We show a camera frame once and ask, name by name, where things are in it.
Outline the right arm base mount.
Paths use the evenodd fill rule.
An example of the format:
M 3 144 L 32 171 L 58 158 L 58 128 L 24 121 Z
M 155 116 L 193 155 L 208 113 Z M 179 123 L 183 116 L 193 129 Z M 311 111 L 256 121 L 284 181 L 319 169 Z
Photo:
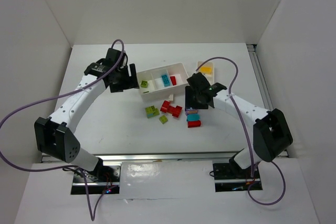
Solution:
M 254 176 L 250 176 L 250 170 L 241 170 L 234 172 L 229 163 L 213 163 L 213 168 L 209 172 L 210 177 L 214 179 L 215 191 L 247 191 L 262 190 L 259 170 L 254 172 Z

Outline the small red lego brick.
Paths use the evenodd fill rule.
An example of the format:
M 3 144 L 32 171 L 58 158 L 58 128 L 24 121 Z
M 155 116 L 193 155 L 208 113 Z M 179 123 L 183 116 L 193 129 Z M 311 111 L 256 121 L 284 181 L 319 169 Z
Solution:
M 171 83 L 172 83 L 173 86 L 177 85 L 175 76 L 170 76 L 170 80 L 171 80 Z

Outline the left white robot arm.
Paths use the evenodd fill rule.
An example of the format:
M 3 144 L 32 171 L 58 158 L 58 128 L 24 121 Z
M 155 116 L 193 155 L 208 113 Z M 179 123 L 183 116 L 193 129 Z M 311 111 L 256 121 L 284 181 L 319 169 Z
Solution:
M 106 89 L 115 93 L 137 88 L 135 64 L 128 63 L 125 52 L 109 48 L 105 58 L 86 68 L 75 93 L 60 108 L 48 118 L 36 120 L 34 129 L 38 150 L 82 168 L 97 180 L 115 180 L 115 170 L 83 149 L 75 137 L 75 131 L 84 114 Z

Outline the teal long lego brick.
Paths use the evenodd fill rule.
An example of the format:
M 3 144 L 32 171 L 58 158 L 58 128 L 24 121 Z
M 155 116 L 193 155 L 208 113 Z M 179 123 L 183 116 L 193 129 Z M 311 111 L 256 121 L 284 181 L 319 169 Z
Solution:
M 171 85 L 170 78 L 169 78 L 168 75 L 163 74 L 163 75 L 161 75 L 161 78 L 162 78 L 162 82 L 163 82 L 165 87 L 169 87 Z

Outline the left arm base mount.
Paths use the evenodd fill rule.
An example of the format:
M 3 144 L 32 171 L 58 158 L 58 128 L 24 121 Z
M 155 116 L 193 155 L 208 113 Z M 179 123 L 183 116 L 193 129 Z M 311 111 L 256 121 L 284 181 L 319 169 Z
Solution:
M 112 164 L 99 177 L 92 176 L 88 171 L 83 173 L 87 180 L 88 193 L 90 195 L 99 195 L 105 191 L 105 194 L 116 195 L 120 193 L 120 175 L 121 165 Z M 85 195 L 85 179 L 79 169 L 63 168 L 64 172 L 72 175 L 71 195 Z

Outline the red lego cluster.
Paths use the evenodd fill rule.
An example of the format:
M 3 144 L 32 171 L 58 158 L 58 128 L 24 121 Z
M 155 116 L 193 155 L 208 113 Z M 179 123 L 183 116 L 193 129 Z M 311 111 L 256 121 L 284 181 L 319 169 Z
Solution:
M 182 112 L 181 106 L 172 106 L 170 101 L 163 101 L 160 111 L 163 113 L 169 113 L 175 118 L 179 118 Z

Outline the yellow lego brick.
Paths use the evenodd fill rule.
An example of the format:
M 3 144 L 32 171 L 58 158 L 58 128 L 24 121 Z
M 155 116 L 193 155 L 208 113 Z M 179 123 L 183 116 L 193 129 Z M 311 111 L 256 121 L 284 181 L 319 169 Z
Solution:
M 212 72 L 213 72 L 213 69 L 212 69 L 212 67 L 201 67 L 201 68 L 199 69 L 199 71 L 200 71 L 201 73 L 203 73 L 203 74 L 211 75 Z

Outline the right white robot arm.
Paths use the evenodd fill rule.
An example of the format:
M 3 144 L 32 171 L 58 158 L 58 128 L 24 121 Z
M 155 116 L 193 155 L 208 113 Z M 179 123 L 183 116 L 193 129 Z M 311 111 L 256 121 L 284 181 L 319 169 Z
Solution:
M 234 173 L 254 170 L 260 162 L 272 162 L 293 143 L 293 138 L 282 111 L 258 107 L 232 93 L 232 84 L 226 87 L 220 83 L 210 84 L 198 72 L 187 79 L 192 101 L 197 108 L 212 107 L 226 112 L 239 120 L 247 138 L 247 147 L 229 160 Z

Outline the purple flower lego piece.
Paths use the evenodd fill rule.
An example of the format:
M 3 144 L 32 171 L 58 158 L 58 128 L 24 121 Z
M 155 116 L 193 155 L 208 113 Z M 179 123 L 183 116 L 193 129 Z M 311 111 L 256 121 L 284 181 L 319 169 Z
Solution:
M 198 109 L 194 109 L 194 108 L 186 108 L 185 109 L 185 115 L 197 114 L 197 113 L 198 113 Z

